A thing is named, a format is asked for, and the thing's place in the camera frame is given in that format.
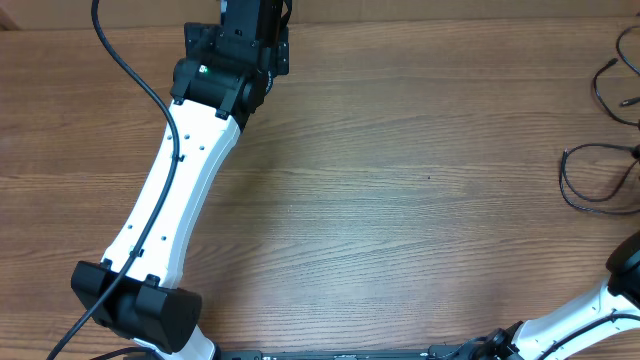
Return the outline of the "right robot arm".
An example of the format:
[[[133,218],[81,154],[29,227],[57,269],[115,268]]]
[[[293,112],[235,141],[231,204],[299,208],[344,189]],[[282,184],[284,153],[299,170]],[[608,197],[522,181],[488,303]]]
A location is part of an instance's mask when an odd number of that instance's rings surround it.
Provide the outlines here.
[[[608,338],[639,327],[639,235],[609,256],[610,277],[554,312],[498,330],[473,359],[567,359]]]

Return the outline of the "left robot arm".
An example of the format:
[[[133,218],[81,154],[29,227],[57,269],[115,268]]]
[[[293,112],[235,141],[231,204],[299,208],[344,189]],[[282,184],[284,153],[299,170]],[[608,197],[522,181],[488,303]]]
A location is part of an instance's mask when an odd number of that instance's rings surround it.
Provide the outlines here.
[[[289,71],[286,0],[232,0],[216,24],[184,27],[167,127],[124,227],[98,263],[79,262],[71,286],[85,319],[133,341],[136,359],[213,359],[198,325],[201,297],[180,286],[188,244],[225,158],[274,80]]]

